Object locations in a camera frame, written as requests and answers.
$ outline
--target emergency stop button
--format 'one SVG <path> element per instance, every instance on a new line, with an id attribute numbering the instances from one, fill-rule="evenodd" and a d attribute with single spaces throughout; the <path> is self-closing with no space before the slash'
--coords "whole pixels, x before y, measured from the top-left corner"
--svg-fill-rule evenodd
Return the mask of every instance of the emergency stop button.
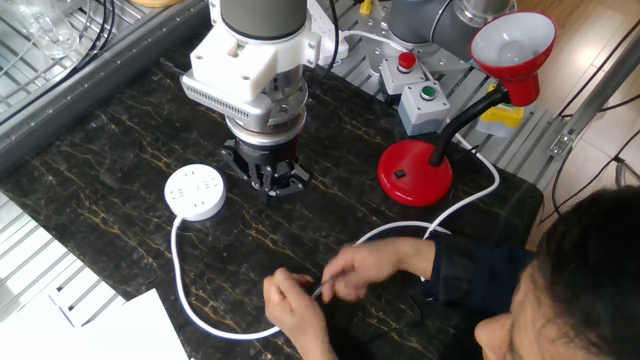
<path id="1" fill-rule="evenodd" d="M 412 53 L 403 52 L 398 56 L 398 71 L 405 74 L 411 72 L 417 61 L 418 59 Z"/>

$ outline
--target dark jacket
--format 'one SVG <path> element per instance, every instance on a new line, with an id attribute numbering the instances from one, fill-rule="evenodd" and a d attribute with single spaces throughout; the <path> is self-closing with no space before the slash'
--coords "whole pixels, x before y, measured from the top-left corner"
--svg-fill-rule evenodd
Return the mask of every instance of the dark jacket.
<path id="1" fill-rule="evenodd" d="M 438 234 L 431 281 L 423 295 L 442 304 L 464 305 L 493 314 L 509 311 L 520 273 L 535 253 L 517 245 L 496 247 Z"/>

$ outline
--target glass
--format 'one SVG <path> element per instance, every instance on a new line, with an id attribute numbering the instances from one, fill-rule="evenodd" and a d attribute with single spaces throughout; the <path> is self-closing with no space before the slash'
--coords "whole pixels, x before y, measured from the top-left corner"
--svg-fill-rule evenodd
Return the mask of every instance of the glass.
<path id="1" fill-rule="evenodd" d="M 50 58 L 65 57 L 78 45 L 78 33 L 56 0 L 0 0 L 0 4 Z"/>

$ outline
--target white paper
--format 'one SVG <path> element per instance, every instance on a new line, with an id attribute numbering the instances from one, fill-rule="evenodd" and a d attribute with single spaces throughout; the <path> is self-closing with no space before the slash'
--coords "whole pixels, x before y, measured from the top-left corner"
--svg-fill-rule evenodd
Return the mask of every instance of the white paper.
<path id="1" fill-rule="evenodd" d="M 156 290 L 74 328 L 48 295 L 0 323 L 2 360 L 188 360 Z"/>
<path id="2" fill-rule="evenodd" d="M 82 329 L 101 359 L 188 360 L 155 289 Z"/>
<path id="3" fill-rule="evenodd" d="M 0 359 L 96 359 L 82 329 L 74 328 L 58 305 L 38 295 L 0 324 Z"/>

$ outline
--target red lamp base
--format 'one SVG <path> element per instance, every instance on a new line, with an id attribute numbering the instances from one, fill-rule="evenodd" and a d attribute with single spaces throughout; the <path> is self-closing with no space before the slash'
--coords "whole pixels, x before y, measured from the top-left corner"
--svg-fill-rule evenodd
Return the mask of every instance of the red lamp base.
<path id="1" fill-rule="evenodd" d="M 378 181 L 393 200 L 407 206 L 430 206 L 447 195 L 453 171 L 446 158 L 438 167 L 429 164 L 434 146 L 404 140 L 389 147 L 378 163 Z"/>

